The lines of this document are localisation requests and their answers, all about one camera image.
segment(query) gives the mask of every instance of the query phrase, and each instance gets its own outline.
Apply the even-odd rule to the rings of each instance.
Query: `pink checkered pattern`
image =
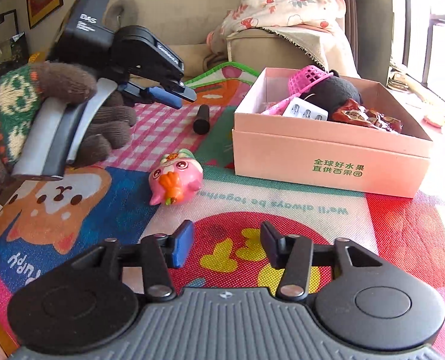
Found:
[[[192,130],[198,105],[173,109],[162,104],[136,106],[138,121],[133,127],[131,143],[118,150],[102,166],[149,172],[161,157],[185,148],[194,152],[204,136]],[[214,126],[223,107],[210,107],[211,125]]]

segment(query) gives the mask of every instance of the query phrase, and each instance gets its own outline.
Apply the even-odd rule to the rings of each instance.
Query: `pink box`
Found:
[[[261,115],[262,103],[289,96],[293,69],[266,68],[235,111],[237,175],[412,198],[433,142],[380,83],[344,77],[365,107],[396,117],[402,134],[330,121]]]

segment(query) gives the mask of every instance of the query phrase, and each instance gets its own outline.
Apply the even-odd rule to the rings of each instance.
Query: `puppy illustration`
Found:
[[[111,176],[99,167],[68,170],[61,181],[25,182],[0,211],[3,232],[20,215],[6,237],[34,245],[52,244],[67,254],[79,235],[82,221],[106,195]]]

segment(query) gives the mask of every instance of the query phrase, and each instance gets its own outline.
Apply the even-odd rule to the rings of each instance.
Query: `pink pig toy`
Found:
[[[191,200],[202,186],[202,167],[188,149],[165,154],[149,175],[152,198],[149,204],[182,204]]]

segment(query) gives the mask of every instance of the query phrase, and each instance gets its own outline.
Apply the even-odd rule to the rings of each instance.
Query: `play mat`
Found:
[[[216,67],[189,82],[198,93],[195,105],[137,106],[131,144],[104,163],[69,170],[61,182],[25,182],[15,192],[0,211],[0,326],[10,336],[6,309],[18,288],[107,237],[135,243],[171,233],[184,219],[195,222],[196,235],[186,265],[171,272],[178,289],[274,290],[282,271],[269,265],[258,229],[269,220],[283,234],[317,243],[351,238],[429,283],[445,300],[445,198],[430,192],[444,171],[430,171],[432,182],[425,181],[428,188],[414,199],[236,176],[234,110],[255,77],[237,64]],[[211,131],[202,137],[192,122],[203,103],[210,106]],[[192,150],[203,165],[202,190],[182,206],[150,206],[148,172],[163,154],[180,148]],[[288,158],[288,167],[294,165]],[[55,199],[61,193],[63,199]],[[313,268],[311,291],[329,280],[329,268]],[[136,287],[130,275],[128,281]],[[435,347],[445,355],[445,324]]]

